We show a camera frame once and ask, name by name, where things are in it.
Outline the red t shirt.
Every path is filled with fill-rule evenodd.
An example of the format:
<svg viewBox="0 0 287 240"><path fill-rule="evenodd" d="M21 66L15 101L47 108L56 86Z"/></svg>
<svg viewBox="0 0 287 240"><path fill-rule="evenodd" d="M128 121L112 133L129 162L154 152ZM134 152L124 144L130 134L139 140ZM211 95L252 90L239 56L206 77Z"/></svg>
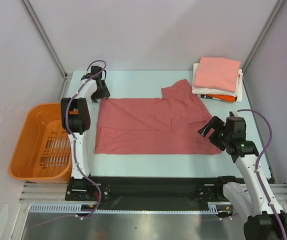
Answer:
<svg viewBox="0 0 287 240"><path fill-rule="evenodd" d="M187 79L161 89L161 98L100 102L95 153L107 155L218 155L198 131L212 118Z"/></svg>

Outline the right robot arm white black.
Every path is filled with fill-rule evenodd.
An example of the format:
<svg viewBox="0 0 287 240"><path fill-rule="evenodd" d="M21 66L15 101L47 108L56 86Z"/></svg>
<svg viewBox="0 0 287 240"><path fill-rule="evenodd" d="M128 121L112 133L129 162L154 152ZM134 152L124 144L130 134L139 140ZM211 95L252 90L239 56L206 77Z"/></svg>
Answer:
<svg viewBox="0 0 287 240"><path fill-rule="evenodd" d="M214 195L232 204L243 221L247 240L287 240L287 213L261 172L261 155L255 143L246 139L246 128L242 117L231 115L222 121L214 116L198 131L231 156L246 186L243 190L233 176L219 177Z"/></svg>

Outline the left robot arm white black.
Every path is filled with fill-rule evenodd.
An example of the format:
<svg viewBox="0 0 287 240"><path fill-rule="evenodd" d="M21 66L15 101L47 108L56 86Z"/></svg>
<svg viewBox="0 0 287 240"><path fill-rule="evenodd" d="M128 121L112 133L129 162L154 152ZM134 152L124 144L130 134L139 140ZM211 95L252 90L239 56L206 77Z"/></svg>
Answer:
<svg viewBox="0 0 287 240"><path fill-rule="evenodd" d="M106 67L104 60L91 62L76 92L60 100L61 124L70 142L71 179L74 181L87 180L91 174L87 150L87 135L92 122L89 103L97 104L111 96L106 84Z"/></svg>

